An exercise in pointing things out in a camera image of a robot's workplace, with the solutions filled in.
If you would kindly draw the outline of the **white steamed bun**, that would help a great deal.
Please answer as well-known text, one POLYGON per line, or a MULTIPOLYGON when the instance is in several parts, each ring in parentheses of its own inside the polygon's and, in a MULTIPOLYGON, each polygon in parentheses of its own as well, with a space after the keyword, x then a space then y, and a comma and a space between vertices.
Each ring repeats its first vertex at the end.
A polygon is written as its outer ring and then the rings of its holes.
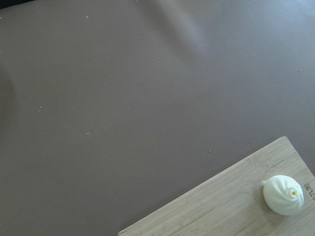
POLYGON ((302 209, 304 194, 301 185, 295 179, 276 175, 262 181, 261 185, 264 200, 273 212, 291 216, 302 209))

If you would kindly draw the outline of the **wooden cutting board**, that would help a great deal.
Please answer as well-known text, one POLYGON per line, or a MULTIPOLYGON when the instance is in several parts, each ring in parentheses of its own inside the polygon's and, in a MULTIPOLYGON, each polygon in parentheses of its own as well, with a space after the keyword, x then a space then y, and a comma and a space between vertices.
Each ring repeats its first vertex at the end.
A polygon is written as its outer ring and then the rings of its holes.
POLYGON ((287 137, 280 137, 120 231, 122 236, 312 236, 315 177, 287 137), (304 205, 292 216, 273 212, 262 181, 294 178, 304 205))

